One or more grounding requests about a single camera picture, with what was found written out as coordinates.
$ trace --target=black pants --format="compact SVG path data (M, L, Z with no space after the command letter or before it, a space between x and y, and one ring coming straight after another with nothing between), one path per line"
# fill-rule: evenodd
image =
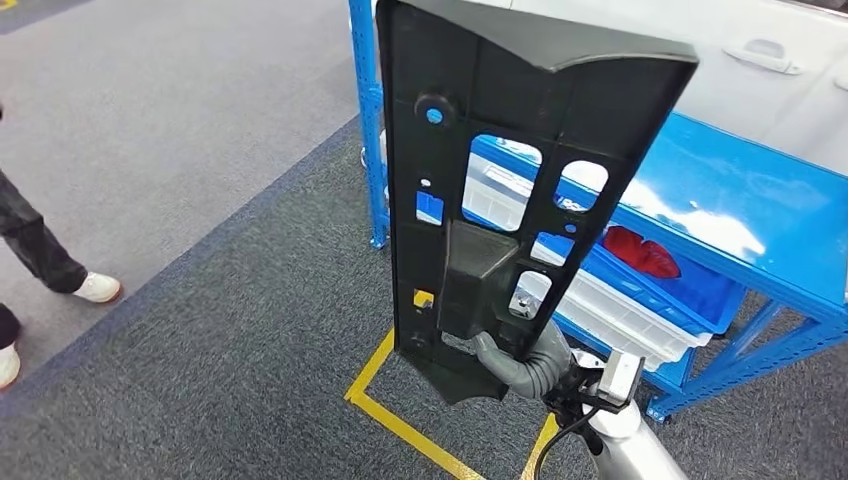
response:
M0 171L0 235L32 274L50 290L73 293L88 272L62 248L44 225L44 218L18 193ZM11 310L0 303L0 348L17 338L21 324Z

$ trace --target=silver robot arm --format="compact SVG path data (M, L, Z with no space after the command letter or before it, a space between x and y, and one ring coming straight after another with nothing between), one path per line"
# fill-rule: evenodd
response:
M480 362L515 393L542 399L561 428L578 423L573 433L586 441L602 480L687 480L632 402L643 359L613 351L604 364L591 353L571 350L553 322L524 362L498 349L485 332L474 337L474 348ZM536 480L543 460L540 455Z

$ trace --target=person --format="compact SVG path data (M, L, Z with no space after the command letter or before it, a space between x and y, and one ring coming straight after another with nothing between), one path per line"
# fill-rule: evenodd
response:
M0 103L0 120L3 105ZM68 255L44 218L18 192L0 170L0 235L24 266L50 290L83 298L93 303L109 303L121 295L121 282L86 270ZM21 359L15 342L21 323L0 302L0 390L18 377Z

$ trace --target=car door handle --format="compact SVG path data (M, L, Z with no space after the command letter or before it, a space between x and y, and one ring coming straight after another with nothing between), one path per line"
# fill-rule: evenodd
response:
M788 58L774 57L737 47L722 48L722 51L737 60L741 60L742 63L756 65L784 75L799 75L804 72L803 68Z

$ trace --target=yellow floor tape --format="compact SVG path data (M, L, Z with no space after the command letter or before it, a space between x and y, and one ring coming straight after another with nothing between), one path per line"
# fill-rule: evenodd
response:
M0 12L8 10L18 4L18 0L0 0Z
M356 380L350 385L345 393L345 400L361 408L371 418L378 421L386 427L390 432L400 437L403 441L411 445L413 448L421 452L424 456L436 463L436 465L445 469L448 473L461 480L484 480L483 476L475 472L473 469L462 463L459 459L445 451L442 447L436 445L432 440L425 437L421 432L414 429L400 417L390 412L384 406L380 405L374 399L365 393L368 384L377 375L377 371L383 366L389 354L392 353L395 341L394 328L389 330L386 338L380 342L380 346L371 355L371 358L359 372ZM536 444L530 453L530 458L527 459L527 464L524 466L524 471L521 473L521 480L532 480L533 466L536 459L539 457L539 451L547 443L547 441L556 433L557 425L553 420L553 416L549 415L545 422Z

